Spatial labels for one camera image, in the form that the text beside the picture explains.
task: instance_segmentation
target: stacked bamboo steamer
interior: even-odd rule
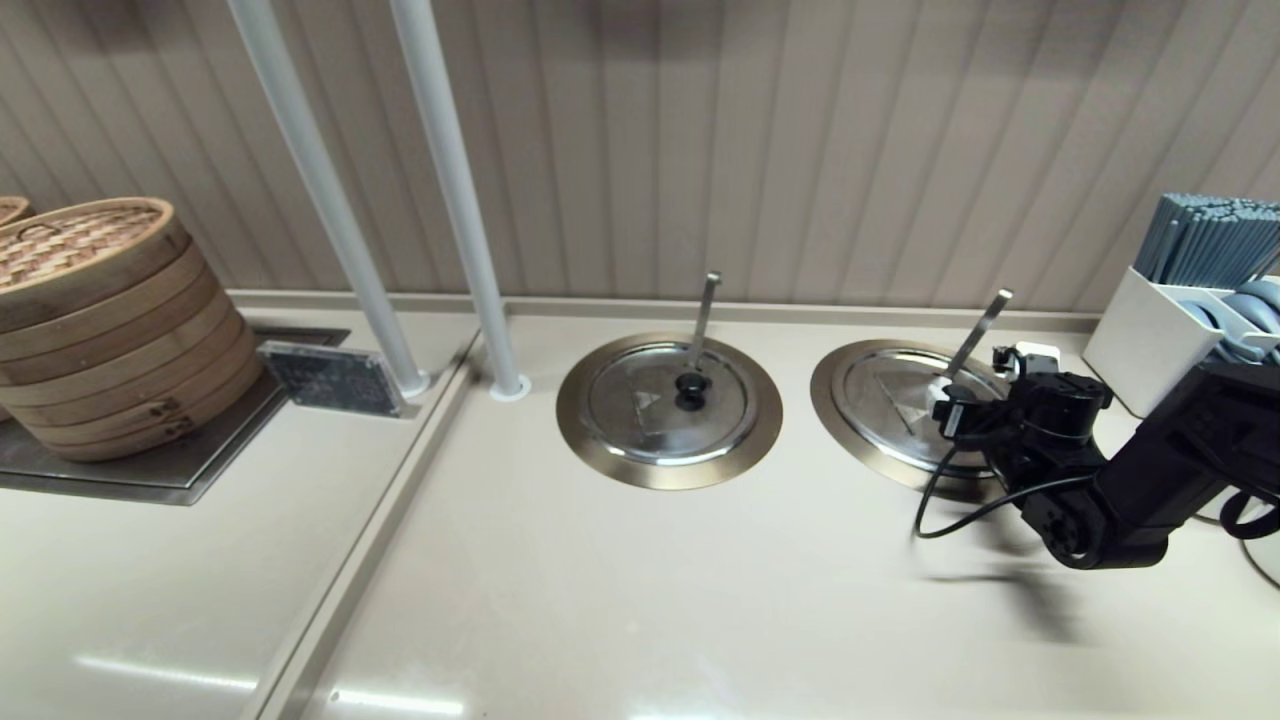
[[[35,213],[31,209],[31,201],[26,197],[18,197],[15,195],[0,195],[0,225],[6,225],[9,223],[17,223],[23,218],[29,218]],[[4,407],[0,407],[0,423],[9,419],[9,413]]]
[[[253,333],[163,200],[0,227],[0,406],[56,455],[177,439],[261,372]]]

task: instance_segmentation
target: countertop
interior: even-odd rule
[[[997,521],[1024,556],[996,550],[982,523],[908,541],[918,493],[827,434],[810,373],[859,340],[955,347],[964,329],[713,315],[710,337],[782,395],[772,451],[685,492],[588,468],[556,424],[564,374],[605,342],[687,325],[512,320],[532,393],[467,391],[306,717],[1276,717],[1280,593],[1217,528],[1190,521],[1140,570],[1064,569],[1012,509]],[[1089,373],[1083,334],[997,329],[975,357],[1018,340]],[[1137,424],[1119,404],[1105,411],[1102,451]],[[936,502],[927,524],[963,509]]]
[[[376,347],[356,311],[237,305]],[[406,419],[287,404],[191,507],[0,489],[0,717],[255,714],[476,328],[465,313],[401,320],[443,374]]]

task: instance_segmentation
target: robotic arm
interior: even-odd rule
[[[1057,360],[996,348],[993,368],[1016,372],[1007,400],[979,402],[961,386],[933,406],[942,436],[982,452],[1044,546],[1069,568],[1144,568],[1169,533],[1228,486],[1222,528],[1236,538],[1280,530],[1280,368],[1193,368],[1107,461],[1093,420],[1111,389],[1060,373]],[[1037,492],[1046,483],[1078,478]],[[1242,523],[1247,502],[1272,505]]]

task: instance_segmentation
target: white vertical pole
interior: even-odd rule
[[[396,375],[396,384],[404,397],[419,395],[430,386],[430,377],[417,369],[404,332],[396,319],[387,288],[369,255],[369,246],[365,245],[342,181],[338,179],[338,170],[320,136],[320,126],[307,104],[298,70],[284,45],[271,0],[228,0],[228,4],[275,113],[275,120],[284,133],[284,142],[293,154],[293,161],[298,164],[302,182],[320,214],[338,263],[356,291],[378,345]]]
[[[435,14],[430,0],[392,0],[392,12],[408,74],[413,81],[413,97],[417,99],[417,110],[435,159],[435,173],[440,178],[440,190],[453,222],[462,268],[466,270],[471,299],[489,350],[489,361],[493,364],[494,384],[489,392],[498,400],[518,400],[529,393],[530,383],[516,369],[516,354],[511,347],[511,333],[503,314],[502,296],[498,293],[498,278],[493,272],[493,258],[489,255],[480,201],[471,179],[471,163],[462,142],[462,126],[453,102]]]

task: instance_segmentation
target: stainless steel rim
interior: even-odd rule
[[[832,388],[832,380],[836,379],[838,369],[847,369],[855,359],[890,350],[916,350],[941,357],[950,356],[950,351],[946,348],[902,340],[869,340],[846,345],[827,354],[818,363],[818,366],[814,368],[813,377],[809,380],[809,398],[813,401],[813,409],[818,414],[818,419],[822,420],[823,427],[827,428],[827,432],[831,433],[831,437],[841,447],[872,470],[911,489],[922,491],[925,483],[928,483],[932,471],[883,451],[859,434],[840,411]],[[978,375],[992,387],[1005,388],[1005,382],[996,377],[986,365],[968,361],[964,364],[964,369]],[[983,493],[989,492],[991,487],[996,484],[997,480],[989,473],[973,474],[948,468],[943,471],[934,492],[952,500],[975,500]]]
[[[556,420],[570,448],[593,469],[616,480],[649,489],[695,489],[735,478],[764,457],[782,429],[782,396],[764,368],[739,350],[707,338],[704,350],[719,355],[744,370],[750,397],[756,402],[755,420],[736,445],[712,454],[708,460],[681,465],[637,462],[618,455],[617,448],[593,434],[581,421],[585,402],[596,372],[614,357],[637,347],[689,343],[682,333],[644,333],[616,340],[582,357],[564,377],[556,398]]]

